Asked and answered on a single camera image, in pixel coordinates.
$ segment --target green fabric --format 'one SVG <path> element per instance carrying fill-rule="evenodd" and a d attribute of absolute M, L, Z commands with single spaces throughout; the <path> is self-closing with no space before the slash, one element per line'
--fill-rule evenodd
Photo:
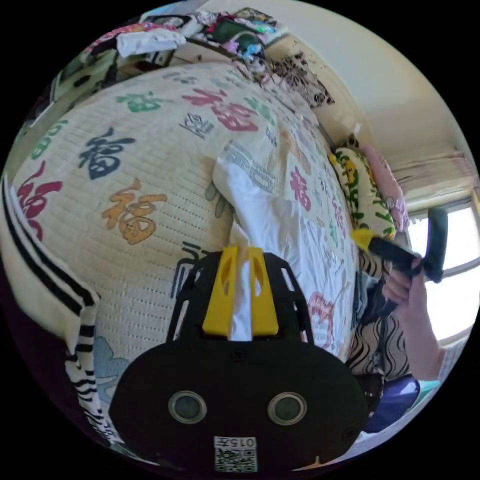
<path fill-rule="evenodd" d="M 330 163 L 337 172 L 355 228 L 373 230 L 392 239 L 395 225 L 375 183 L 368 160 L 359 152 L 340 147 Z"/>
<path fill-rule="evenodd" d="M 420 384 L 420 393 L 415 400 L 415 403 L 411 406 L 414 409 L 424 398 L 427 394 L 429 394 L 433 389 L 437 388 L 440 385 L 438 380 L 435 381 L 419 381 Z"/>

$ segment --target yellow bracket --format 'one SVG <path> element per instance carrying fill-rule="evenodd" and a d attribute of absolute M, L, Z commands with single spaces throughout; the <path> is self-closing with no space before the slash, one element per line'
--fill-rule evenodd
<path fill-rule="evenodd" d="M 250 247 L 248 260 L 250 263 L 251 336 L 276 335 L 279 331 L 279 324 L 262 249 Z M 256 292 L 257 282 L 260 286 L 258 294 Z"/>
<path fill-rule="evenodd" d="M 223 249 L 211 291 L 202 329 L 207 335 L 229 338 L 234 313 L 235 278 L 237 272 L 238 247 Z"/>
<path fill-rule="evenodd" d="M 359 249 L 368 252 L 370 242 L 374 237 L 378 237 L 378 235 L 368 228 L 357 228 L 350 232 L 350 237 Z"/>
<path fill-rule="evenodd" d="M 203 332 L 207 335 L 226 339 L 230 336 L 234 312 L 237 258 L 238 247 L 231 246 L 223 249 L 202 325 Z M 279 324 L 262 249 L 249 247 L 248 261 L 252 337 L 276 335 L 279 331 Z M 257 282 L 260 287 L 258 294 L 256 292 Z"/>

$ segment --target bedspread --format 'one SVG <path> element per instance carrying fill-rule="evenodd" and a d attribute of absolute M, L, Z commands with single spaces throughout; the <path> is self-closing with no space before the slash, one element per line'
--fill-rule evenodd
<path fill-rule="evenodd" d="M 11 193 L 34 241 L 98 294 L 92 378 L 105 414 L 130 362 L 165 341 L 191 266 L 229 243 L 235 212 L 213 182 L 219 158 L 246 185 L 299 206 L 321 244 L 302 250 L 323 265 L 308 273 L 318 281 L 298 273 L 315 343 L 346 361 L 358 252 L 325 143 L 233 66 L 200 63 L 103 90 L 36 145 Z M 1 216 L 12 281 L 19 260 L 6 254 L 7 231 Z M 302 242 L 300 235 L 291 248 Z M 330 287 L 310 287 L 322 282 Z M 21 287 L 15 296 L 20 306 L 30 301 Z"/>

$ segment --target camera lens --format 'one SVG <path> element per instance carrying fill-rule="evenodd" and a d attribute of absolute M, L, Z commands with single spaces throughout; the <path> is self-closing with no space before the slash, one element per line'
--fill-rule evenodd
<path fill-rule="evenodd" d="M 294 425 L 307 412 L 307 403 L 298 393 L 291 391 L 275 396 L 268 405 L 268 416 L 277 425 Z"/>
<path fill-rule="evenodd" d="M 168 402 L 168 410 L 178 422 L 196 424 L 205 418 L 207 405 L 197 393 L 182 390 L 172 395 Z"/>

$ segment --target pile of clothes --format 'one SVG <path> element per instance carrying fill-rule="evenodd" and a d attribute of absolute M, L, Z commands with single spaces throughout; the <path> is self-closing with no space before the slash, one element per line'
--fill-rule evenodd
<path fill-rule="evenodd" d="M 195 16 L 204 29 L 194 38 L 224 48 L 257 71 L 266 61 L 265 46 L 284 33 L 283 26 L 279 28 L 276 20 L 267 17 L 260 21 L 254 15 L 242 14 L 242 11 L 236 14 L 198 11 Z"/>
<path fill-rule="evenodd" d="M 174 24 L 157 25 L 143 21 L 105 33 L 83 50 L 80 61 L 85 63 L 90 55 L 109 49 L 116 49 L 121 57 L 126 58 L 130 55 L 174 50 L 186 42 L 187 39 L 177 32 Z"/>

